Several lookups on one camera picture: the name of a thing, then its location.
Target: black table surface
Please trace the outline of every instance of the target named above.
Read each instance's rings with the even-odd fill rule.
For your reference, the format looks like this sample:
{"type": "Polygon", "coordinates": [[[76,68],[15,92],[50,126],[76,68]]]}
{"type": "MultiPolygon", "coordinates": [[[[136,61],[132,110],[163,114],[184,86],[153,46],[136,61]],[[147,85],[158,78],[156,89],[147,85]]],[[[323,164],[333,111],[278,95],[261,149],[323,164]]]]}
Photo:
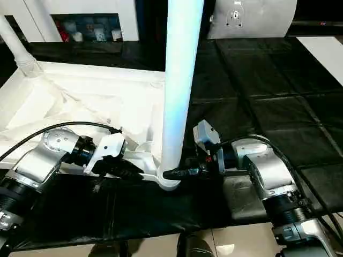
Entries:
{"type": "MultiPolygon", "coordinates": [[[[27,49],[39,61],[157,71],[165,68],[164,47],[151,43],[31,43],[27,49]]],[[[4,45],[0,53],[3,84],[16,66],[4,45]]],[[[297,39],[202,41],[183,157],[193,154],[192,128],[202,119],[222,140],[262,134],[303,170],[330,210],[342,211],[342,100],[342,85],[297,39]]],[[[227,177],[224,183],[220,179],[182,183],[173,192],[150,182],[58,175],[18,231],[14,250],[153,237],[267,220],[245,174],[227,177]],[[99,191],[93,190],[95,185],[100,185],[99,191]]]]}

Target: white surface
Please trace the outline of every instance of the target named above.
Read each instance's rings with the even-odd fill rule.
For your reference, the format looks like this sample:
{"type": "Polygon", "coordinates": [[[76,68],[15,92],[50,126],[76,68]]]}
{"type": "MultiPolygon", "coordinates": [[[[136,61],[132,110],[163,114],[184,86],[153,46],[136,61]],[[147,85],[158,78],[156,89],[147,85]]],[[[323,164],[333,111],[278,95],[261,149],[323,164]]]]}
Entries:
{"type": "Polygon", "coordinates": [[[280,246],[271,223],[213,229],[217,257],[275,257],[280,246]]]}
{"type": "Polygon", "coordinates": [[[24,0],[0,0],[0,14],[14,16],[28,42],[44,42],[24,0]]]}
{"type": "Polygon", "coordinates": [[[343,44],[335,37],[298,37],[311,54],[343,85],[343,44]]]}
{"type": "Polygon", "coordinates": [[[123,40],[137,41],[135,0],[23,0],[44,41],[61,41],[50,14],[118,13],[123,40]]]}
{"type": "MultiPolygon", "coordinates": [[[[126,159],[132,159],[132,163],[146,171],[143,174],[145,179],[160,184],[162,175],[157,172],[162,150],[164,72],[39,64],[44,76],[24,78],[21,71],[16,70],[0,88],[0,155],[26,136],[52,124],[67,121],[107,123],[116,128],[123,127],[128,142],[126,148],[130,151],[126,159]],[[52,108],[50,102],[45,105],[45,101],[39,99],[44,96],[39,94],[43,89],[56,97],[52,108]],[[29,115],[20,114],[23,104],[29,115]],[[44,117],[31,115],[41,110],[46,113],[40,113],[44,117]],[[12,121],[17,119],[16,115],[25,117],[25,122],[12,121]]],[[[108,134],[103,128],[83,125],[70,126],[70,129],[78,135],[92,137],[95,144],[108,134]]],[[[14,151],[0,163],[0,168],[10,168],[39,140],[40,136],[14,151]]],[[[64,170],[75,170],[75,167],[65,166],[64,170]]]]}
{"type": "Polygon", "coordinates": [[[61,36],[56,28],[56,25],[47,11],[45,5],[40,0],[23,0],[32,15],[40,33],[43,37],[43,42],[61,42],[61,36]]]}
{"type": "MultiPolygon", "coordinates": [[[[204,0],[168,2],[162,171],[180,162],[203,5],[204,0]]],[[[165,183],[177,185],[172,180],[165,183]]]]}

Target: white pipe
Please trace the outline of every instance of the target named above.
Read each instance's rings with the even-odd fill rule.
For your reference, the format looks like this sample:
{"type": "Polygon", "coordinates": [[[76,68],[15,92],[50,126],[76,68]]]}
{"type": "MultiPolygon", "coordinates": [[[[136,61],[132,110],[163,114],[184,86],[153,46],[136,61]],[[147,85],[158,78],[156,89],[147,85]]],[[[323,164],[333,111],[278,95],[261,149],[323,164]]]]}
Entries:
{"type": "Polygon", "coordinates": [[[18,67],[28,77],[36,77],[40,73],[36,59],[26,51],[5,16],[0,15],[0,36],[14,55],[18,67]]]}
{"type": "MultiPolygon", "coordinates": [[[[174,169],[180,162],[203,5],[204,0],[168,1],[166,88],[160,171],[174,169]]],[[[163,182],[169,186],[178,184],[173,180],[163,182]]]]}

